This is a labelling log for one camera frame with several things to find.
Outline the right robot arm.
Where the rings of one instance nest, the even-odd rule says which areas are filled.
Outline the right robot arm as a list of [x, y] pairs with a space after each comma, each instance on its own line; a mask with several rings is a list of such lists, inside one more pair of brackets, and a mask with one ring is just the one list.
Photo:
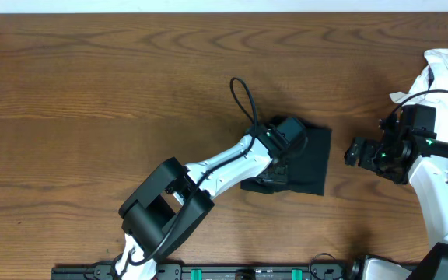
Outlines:
[[396, 184], [410, 184], [418, 196], [430, 251], [418, 263], [398, 264], [367, 254], [348, 272], [350, 279], [448, 279], [448, 143], [433, 138], [369, 140], [356, 137], [345, 153], [359, 166]]

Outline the black polo shirt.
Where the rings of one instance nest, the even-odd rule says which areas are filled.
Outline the black polo shirt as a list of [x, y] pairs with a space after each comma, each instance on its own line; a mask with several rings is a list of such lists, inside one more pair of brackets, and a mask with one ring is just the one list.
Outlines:
[[275, 116], [268, 123], [263, 124], [259, 129], [261, 133], [259, 139], [268, 149], [271, 149], [269, 152], [272, 157], [271, 164], [279, 161], [288, 162], [288, 183], [285, 186], [266, 186], [257, 183], [254, 180], [255, 177], [252, 177], [242, 181], [240, 188], [261, 194], [293, 191], [322, 196], [331, 152], [331, 129], [295, 117], [306, 127], [308, 142], [295, 148], [283, 149], [278, 141], [276, 127], [286, 118], [289, 117]]

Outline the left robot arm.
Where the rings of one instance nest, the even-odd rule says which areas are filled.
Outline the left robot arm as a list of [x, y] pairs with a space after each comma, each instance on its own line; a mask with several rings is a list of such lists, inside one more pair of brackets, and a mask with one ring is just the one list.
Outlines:
[[214, 207], [214, 198], [244, 180], [260, 180], [304, 139], [288, 122], [254, 125], [232, 148], [199, 163], [172, 157], [139, 185], [120, 207], [126, 245], [113, 267], [118, 279], [150, 279]]

